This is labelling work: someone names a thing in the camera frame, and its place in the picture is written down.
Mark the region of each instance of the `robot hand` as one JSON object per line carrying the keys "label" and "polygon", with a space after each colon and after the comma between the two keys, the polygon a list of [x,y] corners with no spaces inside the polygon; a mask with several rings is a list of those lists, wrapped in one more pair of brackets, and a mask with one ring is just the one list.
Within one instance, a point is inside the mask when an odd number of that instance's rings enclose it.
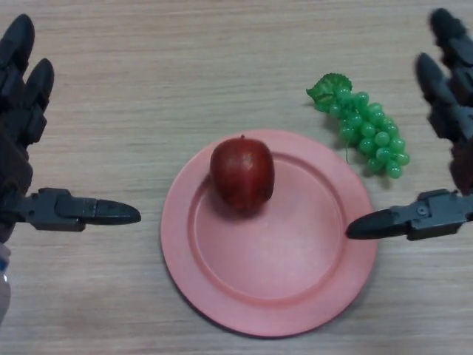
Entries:
{"label": "robot hand", "polygon": [[0,39],[0,324],[10,303],[5,271],[10,251],[4,245],[17,223],[38,230],[83,231],[87,224],[120,225],[141,220],[124,203],[79,198],[66,189],[44,188],[26,196],[33,178],[27,148],[38,143],[47,121],[54,70],[41,60],[27,82],[23,75],[33,50],[35,29],[20,15]]}
{"label": "robot hand", "polygon": [[461,21],[445,9],[432,13],[430,26],[452,77],[445,78],[425,53],[415,62],[415,73],[432,108],[432,128],[439,138],[452,142],[450,173],[463,196],[445,189],[423,192],[408,206],[393,206],[355,220],[347,229],[350,239],[406,235],[408,240],[420,240],[455,234],[473,220],[473,41]]}

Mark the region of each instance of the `green plastic grape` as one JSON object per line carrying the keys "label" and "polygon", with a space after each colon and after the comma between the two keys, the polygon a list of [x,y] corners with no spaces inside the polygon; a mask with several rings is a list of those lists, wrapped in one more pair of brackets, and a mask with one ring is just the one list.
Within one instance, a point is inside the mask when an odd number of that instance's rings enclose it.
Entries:
{"label": "green plastic grape", "polygon": [[357,112],[351,112],[348,116],[348,122],[353,128],[359,128],[363,124],[363,118]]}
{"label": "green plastic grape", "polygon": [[370,122],[363,122],[360,127],[360,133],[366,138],[374,137],[376,134],[376,127],[374,127]]}
{"label": "green plastic grape", "polygon": [[358,149],[366,156],[372,156],[376,152],[376,143],[372,138],[363,138],[358,145]]}
{"label": "green plastic grape", "polygon": [[343,125],[340,127],[340,137],[344,141],[350,143],[353,141],[353,136],[355,135],[355,129],[350,125]]}
{"label": "green plastic grape", "polygon": [[391,158],[391,150],[387,146],[382,146],[376,150],[376,159],[382,163],[386,163]]}
{"label": "green plastic grape", "polygon": [[389,144],[389,135],[386,132],[379,132],[375,136],[375,143],[377,146],[387,146]]}
{"label": "green plastic grape", "polygon": [[409,154],[407,154],[405,152],[397,153],[395,155],[394,159],[401,166],[405,166],[405,165],[409,164],[409,162],[411,161],[411,157],[409,156]]}
{"label": "green plastic grape", "polygon": [[399,137],[394,137],[389,142],[389,148],[391,149],[393,153],[402,153],[405,147],[406,147],[406,142],[404,142],[404,139],[399,138]]}
{"label": "green plastic grape", "polygon": [[376,158],[370,158],[368,159],[367,166],[372,173],[376,173],[380,172],[383,169],[384,163]]}
{"label": "green plastic grape", "polygon": [[387,132],[391,138],[399,136],[399,128],[395,124],[388,124],[384,127],[384,131]]}
{"label": "green plastic grape", "polygon": [[353,100],[355,101],[355,107],[357,109],[361,109],[363,107],[368,106],[368,102],[370,101],[370,97],[368,96],[367,93],[361,91],[361,92],[357,92],[355,94],[355,97],[353,98]]}
{"label": "green plastic grape", "polygon": [[383,123],[383,119],[384,119],[384,113],[382,111],[370,112],[368,114],[368,120],[375,127],[380,127]]}
{"label": "green plastic grape", "polygon": [[332,106],[330,106],[329,113],[330,113],[330,115],[333,116],[333,117],[340,118],[340,115],[341,115],[341,105],[340,105],[340,104],[337,104],[336,102],[334,102],[334,103],[332,104]]}
{"label": "green plastic grape", "polygon": [[402,167],[393,160],[389,160],[386,163],[387,176],[393,179],[399,179],[402,176]]}
{"label": "green plastic grape", "polygon": [[368,158],[371,172],[386,171],[391,178],[399,178],[410,156],[404,151],[406,142],[399,137],[398,126],[385,115],[382,105],[369,103],[366,92],[352,89],[346,76],[330,73],[306,92],[318,111],[338,118],[341,139]]}

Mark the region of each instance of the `wooden table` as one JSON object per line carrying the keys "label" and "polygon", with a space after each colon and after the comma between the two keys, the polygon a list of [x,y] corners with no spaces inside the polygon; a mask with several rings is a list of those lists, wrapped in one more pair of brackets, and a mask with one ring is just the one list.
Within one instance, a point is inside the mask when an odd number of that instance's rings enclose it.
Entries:
{"label": "wooden table", "polygon": [[[449,3],[473,28],[473,3]],[[13,298],[0,353],[470,354],[471,226],[436,240],[383,241],[370,284],[347,312],[278,341],[239,337],[198,317],[166,274],[158,234],[174,177],[222,135],[271,127],[332,146],[336,134],[305,94],[332,71],[381,102],[408,142],[403,178],[386,186],[363,177],[377,209],[452,188],[449,143],[426,123],[412,74],[419,52],[438,56],[426,18],[445,4],[4,0],[1,27],[28,13],[36,26],[31,63],[48,57],[55,66],[49,123],[30,149],[32,190],[122,200],[143,221],[82,234],[18,226],[8,243]]]}

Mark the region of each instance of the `grape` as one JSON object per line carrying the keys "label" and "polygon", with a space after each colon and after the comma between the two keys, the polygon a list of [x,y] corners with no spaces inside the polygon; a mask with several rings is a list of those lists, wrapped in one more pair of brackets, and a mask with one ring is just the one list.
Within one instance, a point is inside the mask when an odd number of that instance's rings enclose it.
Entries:
{"label": "grape", "polygon": [[402,167],[393,160],[386,163],[387,176],[393,179],[399,179],[402,176]]}
{"label": "grape", "polygon": [[386,131],[392,138],[399,136],[399,128],[395,124],[388,124],[384,127],[384,131]]}
{"label": "grape", "polygon": [[387,146],[389,143],[389,135],[386,132],[379,132],[375,136],[375,143],[377,146]]}
{"label": "grape", "polygon": [[363,138],[358,145],[358,149],[361,153],[371,156],[376,152],[376,144],[372,138]]}
{"label": "grape", "polygon": [[336,102],[334,102],[334,103],[332,104],[332,106],[330,106],[329,113],[330,113],[330,115],[332,115],[333,117],[340,118],[340,115],[341,115],[341,106],[340,106],[339,104],[337,104]]}
{"label": "grape", "polygon": [[402,153],[406,147],[406,142],[404,139],[399,137],[394,137],[389,143],[389,148],[393,153]]}
{"label": "grape", "polygon": [[346,141],[346,142],[351,142],[353,139],[353,136],[355,135],[355,129],[349,125],[341,126],[340,127],[340,137]]}
{"label": "grape", "polygon": [[382,163],[386,163],[391,158],[391,151],[387,146],[382,146],[376,150],[376,159]]}
{"label": "grape", "polygon": [[401,166],[405,166],[407,164],[409,164],[409,162],[411,161],[411,157],[409,156],[409,154],[407,153],[397,153],[395,155],[395,161],[401,165]]}
{"label": "grape", "polygon": [[371,138],[375,136],[376,128],[370,122],[363,122],[360,133],[363,137]]}
{"label": "grape", "polygon": [[382,162],[375,158],[368,159],[367,165],[368,169],[373,173],[380,172],[384,166]]}
{"label": "grape", "polygon": [[370,100],[370,97],[365,92],[358,92],[357,94],[355,94],[355,97],[353,98],[353,100],[355,101],[355,107],[357,109],[361,109],[368,105],[368,101]]}
{"label": "grape", "polygon": [[351,125],[351,127],[358,128],[363,124],[363,118],[361,118],[361,116],[358,113],[352,112],[348,116],[348,122]]}
{"label": "grape", "polygon": [[370,112],[368,120],[376,127],[380,127],[383,123],[384,113],[380,111]]}

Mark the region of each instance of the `grape leaf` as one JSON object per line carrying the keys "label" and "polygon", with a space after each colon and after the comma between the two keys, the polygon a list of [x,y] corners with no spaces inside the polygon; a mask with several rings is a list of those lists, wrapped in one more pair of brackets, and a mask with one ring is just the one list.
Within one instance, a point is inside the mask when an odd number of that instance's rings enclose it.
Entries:
{"label": "grape leaf", "polygon": [[336,90],[341,88],[351,91],[352,82],[342,74],[331,72],[317,81],[312,89],[305,91],[313,99],[318,111],[328,113],[336,100]]}

